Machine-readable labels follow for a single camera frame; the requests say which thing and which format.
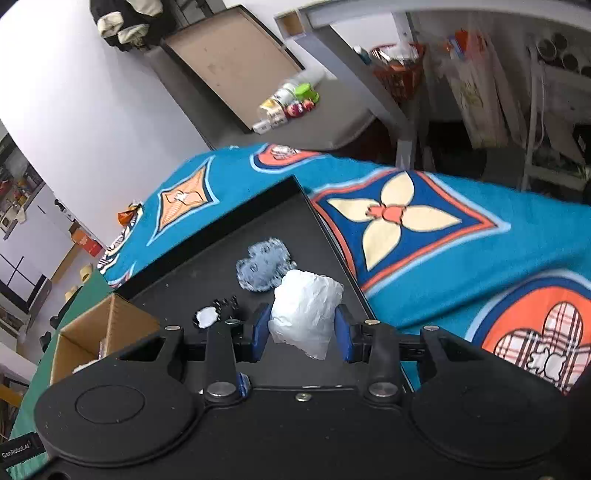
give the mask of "black plastic tray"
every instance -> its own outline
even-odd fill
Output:
[[[345,266],[340,252],[316,216],[295,177],[276,184],[196,232],[117,291],[123,298],[158,318],[162,325],[180,325],[185,335],[198,333],[192,317],[215,298],[235,295],[246,313],[260,303],[272,304],[274,293],[240,288],[236,262],[248,247],[276,237],[282,240],[299,270],[334,278],[345,287],[342,303],[354,318],[374,318],[369,304]],[[199,362],[191,362],[188,381],[201,380]],[[354,385],[363,382],[367,365],[343,362],[333,339],[325,360],[314,360],[295,346],[276,344],[271,337],[256,364],[238,363],[238,370],[258,385]]]

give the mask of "clear plastic bag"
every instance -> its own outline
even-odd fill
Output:
[[[275,343],[288,343],[324,360],[343,286],[330,277],[290,270],[275,289],[269,331]]]
[[[525,145],[525,120],[496,54],[484,22],[469,16],[466,50],[452,50],[441,72],[452,88],[473,148],[504,147],[511,137]]]

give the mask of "wooden board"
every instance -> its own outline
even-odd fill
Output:
[[[166,43],[249,127],[259,121],[258,106],[301,70],[242,8],[191,25]]]

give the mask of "screw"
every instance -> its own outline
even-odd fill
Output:
[[[300,392],[295,394],[295,399],[297,401],[310,401],[312,400],[312,394],[306,392]]]
[[[379,398],[393,397],[398,393],[398,387],[390,382],[372,383],[368,390],[374,397]]]
[[[214,397],[229,397],[236,391],[236,385],[230,382],[215,382],[207,387],[207,393]]]

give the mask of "green container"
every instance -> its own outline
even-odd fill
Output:
[[[309,83],[298,85],[294,90],[294,95],[300,102],[312,100],[314,103],[318,103],[318,100],[320,100],[320,94]]]

